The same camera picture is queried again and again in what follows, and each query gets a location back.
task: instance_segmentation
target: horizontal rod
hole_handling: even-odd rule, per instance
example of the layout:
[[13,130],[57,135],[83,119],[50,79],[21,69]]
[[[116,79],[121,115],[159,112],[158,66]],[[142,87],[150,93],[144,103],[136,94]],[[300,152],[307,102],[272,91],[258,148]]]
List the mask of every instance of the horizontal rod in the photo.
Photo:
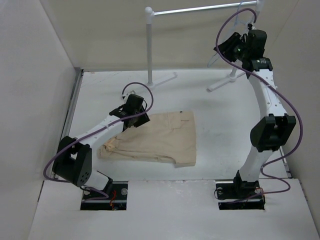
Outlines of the horizontal rod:
[[201,11],[209,11],[209,10],[216,10],[216,9],[227,9],[227,8],[234,8],[241,6],[254,6],[257,4],[257,1],[244,1],[243,3],[228,3],[228,4],[220,4],[220,5],[213,5],[213,6],[200,6],[200,7],[193,7],[193,8],[185,8],[185,9],[176,9],[176,10],[169,10],[169,11],[158,11],[155,12],[155,16],[160,15],[167,15],[167,14],[180,14],[180,13],[190,13],[190,12],[201,12]]

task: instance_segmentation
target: beige wall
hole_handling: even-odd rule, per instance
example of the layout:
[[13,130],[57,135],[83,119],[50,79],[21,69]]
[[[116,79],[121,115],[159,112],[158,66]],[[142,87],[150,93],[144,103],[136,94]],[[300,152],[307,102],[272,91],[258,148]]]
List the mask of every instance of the beige wall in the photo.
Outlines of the beige wall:
[[[299,178],[320,231],[320,1],[299,0],[270,50],[274,79],[301,114],[304,135],[301,147],[288,158],[292,175]],[[285,150],[298,139],[299,128]]]
[[[267,51],[298,0],[265,0],[257,26]],[[193,8],[240,0],[41,0],[72,63],[85,69],[145,69],[144,8]],[[206,68],[217,32],[236,8],[158,16],[153,24],[156,68]],[[247,20],[250,13],[244,14]],[[225,66],[222,62],[216,67]]]
[[0,1],[0,239],[28,238],[74,68],[39,0]]

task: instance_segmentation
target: robotic arm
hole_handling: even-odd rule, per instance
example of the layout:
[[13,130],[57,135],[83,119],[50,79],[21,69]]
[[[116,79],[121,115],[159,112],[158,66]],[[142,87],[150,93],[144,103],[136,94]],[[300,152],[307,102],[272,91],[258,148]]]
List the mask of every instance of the robotic arm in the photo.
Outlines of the robotic arm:
[[[59,143],[58,152],[77,139],[88,136],[58,156],[53,163],[52,171],[77,187],[93,187],[108,193],[113,180],[92,169],[92,154],[96,154],[98,148],[106,140],[127,128],[137,128],[150,120],[146,113],[134,117],[145,112],[143,102],[144,99],[142,97],[130,94],[124,105],[111,111],[106,119],[91,130],[76,138],[64,137]],[[105,130],[96,133],[101,128],[105,128]]]
[[[255,29],[251,24],[248,25],[248,29],[248,33],[243,36],[235,32],[218,48],[227,60],[241,61],[243,69],[255,73],[268,85],[276,88],[271,61],[263,57],[267,34]],[[287,114],[277,94],[254,75],[247,74],[247,78],[255,92],[261,120],[250,132],[251,150],[244,165],[236,173],[233,183],[216,184],[219,200],[241,200],[256,195],[255,191],[260,187],[261,168],[274,151],[286,144],[296,125],[295,116]],[[254,198],[264,205],[261,195]]]

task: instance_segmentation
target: white floor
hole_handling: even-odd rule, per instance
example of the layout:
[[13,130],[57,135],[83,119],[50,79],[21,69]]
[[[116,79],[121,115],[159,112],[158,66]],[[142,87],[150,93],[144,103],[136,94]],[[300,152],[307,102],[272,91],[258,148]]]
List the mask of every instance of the white floor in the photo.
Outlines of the white floor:
[[319,240],[299,181],[288,182],[265,210],[219,210],[214,180],[143,180],[129,181],[126,211],[80,211],[79,188],[45,181],[29,240]]
[[[208,93],[206,86],[226,76],[229,70],[186,69],[153,71],[153,79],[177,78],[157,87],[150,113],[192,110],[197,132],[197,159],[192,167],[170,163],[105,160],[93,156],[93,166],[115,181],[232,179],[250,151],[250,131],[260,120],[255,93],[242,76],[234,83]],[[70,136],[75,137],[100,123],[111,110],[123,104],[123,87],[147,82],[146,71],[86,72],[76,104]],[[128,90],[141,89],[133,86]],[[147,91],[138,94],[150,101]],[[276,152],[271,159],[281,155]],[[265,172],[287,178],[281,161]]]

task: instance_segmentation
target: folded garment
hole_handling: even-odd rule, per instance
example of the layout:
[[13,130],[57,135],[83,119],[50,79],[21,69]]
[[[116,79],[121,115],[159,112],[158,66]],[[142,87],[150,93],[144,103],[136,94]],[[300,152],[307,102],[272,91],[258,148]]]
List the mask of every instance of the folded garment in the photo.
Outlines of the folded garment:
[[98,149],[98,157],[194,166],[197,158],[194,113],[167,112],[149,118],[149,122],[127,128],[109,139]]

